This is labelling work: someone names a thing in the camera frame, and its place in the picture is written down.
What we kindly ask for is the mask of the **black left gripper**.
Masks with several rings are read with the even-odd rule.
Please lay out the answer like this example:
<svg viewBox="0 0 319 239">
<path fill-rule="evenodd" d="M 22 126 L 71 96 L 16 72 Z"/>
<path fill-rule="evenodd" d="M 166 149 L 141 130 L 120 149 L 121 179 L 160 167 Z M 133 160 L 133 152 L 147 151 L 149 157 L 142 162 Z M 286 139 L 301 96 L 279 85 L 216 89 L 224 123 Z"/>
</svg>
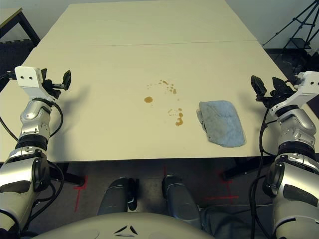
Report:
<svg viewBox="0 0 319 239">
<path fill-rule="evenodd" d="M 41 75 L 43 79 L 42 86 L 46 92 L 51 95 L 54 99 L 58 99 L 61 91 L 60 89 L 68 90 L 72 81 L 71 71 L 68 70 L 63 75 L 62 84 L 54 84 L 51 80 L 46 80 L 47 68 L 41 69 Z"/>
</svg>

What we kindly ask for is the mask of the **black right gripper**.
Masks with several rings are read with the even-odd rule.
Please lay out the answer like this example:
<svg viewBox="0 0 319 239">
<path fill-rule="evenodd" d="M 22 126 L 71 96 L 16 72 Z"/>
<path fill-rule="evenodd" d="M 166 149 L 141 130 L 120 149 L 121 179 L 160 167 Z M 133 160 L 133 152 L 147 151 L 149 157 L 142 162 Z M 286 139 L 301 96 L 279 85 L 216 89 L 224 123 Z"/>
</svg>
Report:
<svg viewBox="0 0 319 239">
<path fill-rule="evenodd" d="M 266 88 L 261 78 L 252 75 L 251 86 L 256 93 L 256 101 L 262 102 L 266 108 L 271 108 L 274 105 L 285 101 L 292 96 L 296 91 L 285 84 L 285 81 L 277 77 L 272 77 L 273 87 L 270 96 L 265 96 Z"/>
</svg>

